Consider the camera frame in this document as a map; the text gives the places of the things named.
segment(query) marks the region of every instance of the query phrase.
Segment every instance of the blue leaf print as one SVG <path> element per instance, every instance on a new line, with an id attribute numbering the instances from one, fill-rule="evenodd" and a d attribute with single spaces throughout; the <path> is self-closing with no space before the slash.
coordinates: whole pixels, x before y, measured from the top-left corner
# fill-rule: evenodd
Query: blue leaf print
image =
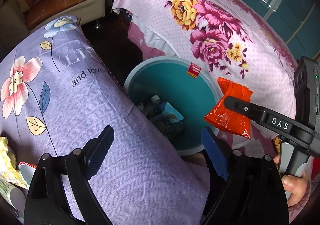
<path id="1" fill-rule="evenodd" d="M 50 88 L 47 85 L 46 82 L 43 82 L 43 88 L 42 88 L 42 92 L 40 95 L 40 110 L 41 113 L 44 114 L 45 110 L 47 109 L 49 102 L 50 102 L 50 96 L 51 96 L 51 92 L 50 92 Z"/>

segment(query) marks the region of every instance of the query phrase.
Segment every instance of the screw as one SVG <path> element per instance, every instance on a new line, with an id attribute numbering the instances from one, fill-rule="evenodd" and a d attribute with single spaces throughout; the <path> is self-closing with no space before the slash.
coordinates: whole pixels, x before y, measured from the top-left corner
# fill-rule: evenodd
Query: screw
<path id="1" fill-rule="evenodd" d="M 49 154 L 48 153 L 44 153 L 43 155 L 42 155 L 42 160 L 47 160 L 48 158 L 49 158 Z"/>
<path id="2" fill-rule="evenodd" d="M 271 161 L 271 160 L 272 160 L 272 157 L 269 156 L 269 155 L 265 155 L 265 156 L 264 156 L 264 159 L 266 159 L 267 161 Z"/>
<path id="3" fill-rule="evenodd" d="M 77 149 L 73 150 L 72 153 L 73 153 L 75 156 L 78 156 L 78 155 L 81 154 L 81 149 L 80 149 L 80 148 L 77 148 Z"/>
<path id="4" fill-rule="evenodd" d="M 233 154 L 236 155 L 236 156 L 241 156 L 242 155 L 241 151 L 238 150 L 238 149 L 233 150 Z"/>

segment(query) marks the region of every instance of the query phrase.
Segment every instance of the hand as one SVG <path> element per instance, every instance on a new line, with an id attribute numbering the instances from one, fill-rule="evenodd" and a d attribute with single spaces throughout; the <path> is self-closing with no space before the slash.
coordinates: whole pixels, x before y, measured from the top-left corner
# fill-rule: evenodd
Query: hand
<path id="1" fill-rule="evenodd" d="M 280 155 L 277 155 L 273 161 L 275 164 L 279 164 Z M 288 207 L 296 205 L 303 198 L 307 190 L 308 180 L 305 171 L 303 171 L 301 178 L 293 175 L 284 175 L 282 177 L 282 184 L 286 191 L 291 192 L 291 196 L 288 199 Z"/>

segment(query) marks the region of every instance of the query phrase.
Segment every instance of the dark floor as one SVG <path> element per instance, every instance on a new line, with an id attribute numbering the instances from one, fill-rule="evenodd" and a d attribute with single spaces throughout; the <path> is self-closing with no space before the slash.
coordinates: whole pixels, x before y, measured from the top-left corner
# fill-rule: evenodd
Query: dark floor
<path id="1" fill-rule="evenodd" d="M 96 29 L 96 21 L 82 26 L 84 35 L 93 49 L 103 60 L 109 71 L 121 86 L 139 63 L 142 62 L 141 50 L 128 38 L 128 31 L 121 27 L 119 16 L 106 13 L 98 20 L 101 27 Z"/>

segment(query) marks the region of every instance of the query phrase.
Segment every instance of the fingernail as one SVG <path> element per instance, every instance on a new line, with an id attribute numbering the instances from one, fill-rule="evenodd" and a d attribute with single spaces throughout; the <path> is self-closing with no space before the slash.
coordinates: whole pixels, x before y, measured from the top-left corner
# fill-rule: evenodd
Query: fingernail
<path id="1" fill-rule="evenodd" d="M 282 183 L 284 186 L 288 186 L 290 184 L 290 177 L 288 177 L 287 175 L 282 177 Z"/>

